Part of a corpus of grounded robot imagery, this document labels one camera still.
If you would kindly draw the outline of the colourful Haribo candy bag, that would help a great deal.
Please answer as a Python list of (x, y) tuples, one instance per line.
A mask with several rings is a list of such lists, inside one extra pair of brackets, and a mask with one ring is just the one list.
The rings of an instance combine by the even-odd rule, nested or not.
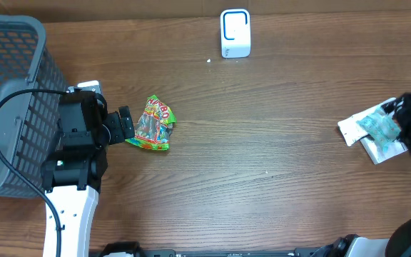
[(156, 95), (147, 98), (145, 108), (134, 126), (135, 136), (126, 142), (149, 150), (167, 151), (177, 118)]

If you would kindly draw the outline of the white Hansaplast plaster box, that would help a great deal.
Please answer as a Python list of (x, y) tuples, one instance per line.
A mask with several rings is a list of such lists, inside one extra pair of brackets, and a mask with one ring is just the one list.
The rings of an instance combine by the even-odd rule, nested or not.
[(380, 148), (370, 137), (362, 138), (360, 143), (375, 165), (407, 151), (406, 145), (400, 141), (390, 142), (384, 148)]

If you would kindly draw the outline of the teal tissue packet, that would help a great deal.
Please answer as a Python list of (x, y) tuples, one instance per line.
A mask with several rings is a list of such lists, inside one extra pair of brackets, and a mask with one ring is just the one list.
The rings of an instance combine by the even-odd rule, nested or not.
[(387, 151), (401, 132), (400, 127), (381, 107), (357, 121), (357, 124), (373, 138), (382, 151)]

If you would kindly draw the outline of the white tube with gold cap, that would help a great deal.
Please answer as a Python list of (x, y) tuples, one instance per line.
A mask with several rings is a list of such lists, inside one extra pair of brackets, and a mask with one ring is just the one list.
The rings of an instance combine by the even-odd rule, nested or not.
[(342, 134), (343, 138), (345, 139), (345, 143), (347, 146), (352, 146), (356, 141), (359, 141), (361, 138), (365, 137), (368, 135), (368, 132), (366, 132), (357, 122), (365, 118), (367, 115), (372, 114), (375, 112), (378, 108), (380, 108), (383, 104), (390, 103), (391, 101), (394, 101), (396, 98), (392, 97), (387, 99), (386, 101), (383, 101), (382, 103), (370, 107), (364, 111), (361, 111), (360, 113), (353, 114), (349, 118), (339, 121), (338, 122), (338, 128), (340, 130), (340, 133)]

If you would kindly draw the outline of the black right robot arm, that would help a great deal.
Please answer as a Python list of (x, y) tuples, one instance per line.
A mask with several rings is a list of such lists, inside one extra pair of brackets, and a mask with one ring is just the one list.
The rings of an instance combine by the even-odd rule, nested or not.
[[(366, 151), (375, 164), (396, 156), (401, 149), (411, 155), (411, 93), (390, 98), (372, 108), (338, 122), (348, 146), (365, 141)], [(356, 234), (339, 238), (320, 247), (313, 256), (394, 256), (411, 257), (411, 219), (389, 239), (368, 239)]]

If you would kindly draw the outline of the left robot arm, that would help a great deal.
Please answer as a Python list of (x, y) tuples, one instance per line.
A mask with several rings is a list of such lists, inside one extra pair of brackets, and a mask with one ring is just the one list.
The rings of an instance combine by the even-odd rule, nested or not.
[(59, 149), (41, 165), (51, 202), (43, 255), (87, 256), (107, 148), (134, 137), (133, 121), (127, 106), (110, 113), (99, 93), (71, 88), (59, 99), (59, 126)]

